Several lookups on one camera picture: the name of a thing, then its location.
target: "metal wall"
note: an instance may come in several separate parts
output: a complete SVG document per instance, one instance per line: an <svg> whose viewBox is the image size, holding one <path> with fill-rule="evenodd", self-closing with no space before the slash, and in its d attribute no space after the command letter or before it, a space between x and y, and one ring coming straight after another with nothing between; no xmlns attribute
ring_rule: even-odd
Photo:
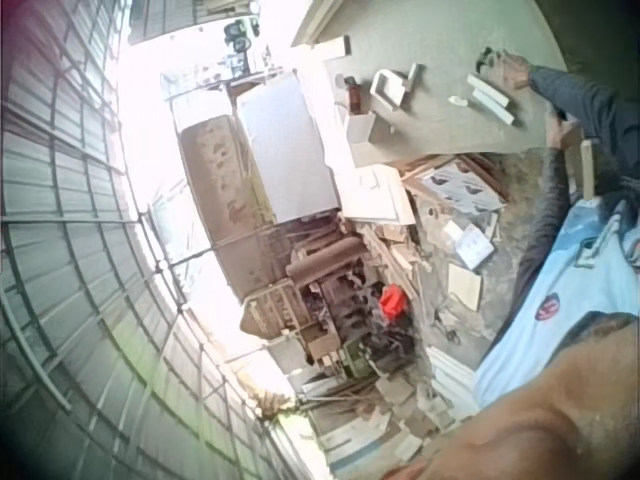
<svg viewBox="0 0 640 480"><path fill-rule="evenodd" d="M129 42L249 14L248 0L133 0Z"/></svg>
<svg viewBox="0 0 640 480"><path fill-rule="evenodd" d="M3 11L1 433L46 478L304 478L138 214L114 70L126 1Z"/></svg>

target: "red container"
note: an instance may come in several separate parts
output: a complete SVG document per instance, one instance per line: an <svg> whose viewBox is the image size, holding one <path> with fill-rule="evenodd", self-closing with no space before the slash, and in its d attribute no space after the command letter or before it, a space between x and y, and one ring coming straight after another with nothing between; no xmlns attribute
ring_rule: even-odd
<svg viewBox="0 0 640 480"><path fill-rule="evenodd" d="M398 285L389 285L382 291L379 304L384 316L393 322L407 308L407 294Z"/></svg>

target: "bright sky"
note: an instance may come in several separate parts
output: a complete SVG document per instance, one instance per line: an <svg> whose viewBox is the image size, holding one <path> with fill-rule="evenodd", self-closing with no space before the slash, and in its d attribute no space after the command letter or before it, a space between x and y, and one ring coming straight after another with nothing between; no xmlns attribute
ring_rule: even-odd
<svg viewBox="0 0 640 480"><path fill-rule="evenodd" d="M120 118L127 163L141 208L185 178L171 112L163 100L160 75L222 59L229 53L222 33L226 23L207 25L202 27L203 31L194 27L133 47L123 42L118 67ZM230 112L226 94L200 91L181 99L178 114L184 128ZM187 242L195 242L190 245L190 251L195 252L206 248L208 239L192 198L187 192L176 198L175 203L172 200L172 205L162 213L163 222L172 226L176 237L182 235ZM263 345L262 340L240 331L242 307L227 285L215 255L203 257L197 267L198 281L190 293L190 305L224 346L224 355L233 357ZM270 355L262 352L251 359L243 374L249 375L258 388L293 394Z"/></svg>

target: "workshop floor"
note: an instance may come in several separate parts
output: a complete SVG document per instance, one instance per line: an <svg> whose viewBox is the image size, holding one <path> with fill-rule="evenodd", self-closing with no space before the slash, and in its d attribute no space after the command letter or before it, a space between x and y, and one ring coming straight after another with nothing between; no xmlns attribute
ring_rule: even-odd
<svg viewBox="0 0 640 480"><path fill-rule="evenodd" d="M483 278L478 312L447 296L448 265L460 261L445 243L446 234L442 235L442 228L450 219L462 228L471 220L455 211L441 213L434 219L428 213L429 202L416 203L421 245L425 253L431 255L432 265L431 272L419 271L420 293L425 305L424 311L416 312L418 331L425 343L433 344L471 369L478 366L510 307L518 263L529 238L532 205L540 192L541 153L541 150L530 150L522 155L489 156L498 165L500 180L509 191L509 203L499 214L493 239L496 251L476 270ZM489 215L473 219L480 228L488 221ZM447 341L444 333L432 326L436 308L447 328L460 338L458 345Z"/></svg>

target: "red logo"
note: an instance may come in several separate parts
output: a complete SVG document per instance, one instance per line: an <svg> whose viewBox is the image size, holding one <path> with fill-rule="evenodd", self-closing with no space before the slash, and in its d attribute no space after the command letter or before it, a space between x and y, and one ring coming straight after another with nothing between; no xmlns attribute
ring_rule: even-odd
<svg viewBox="0 0 640 480"><path fill-rule="evenodd" d="M536 312L536 320L544 322L555 317L556 313L560 311L560 297L557 293L552 293L545 298Z"/></svg>

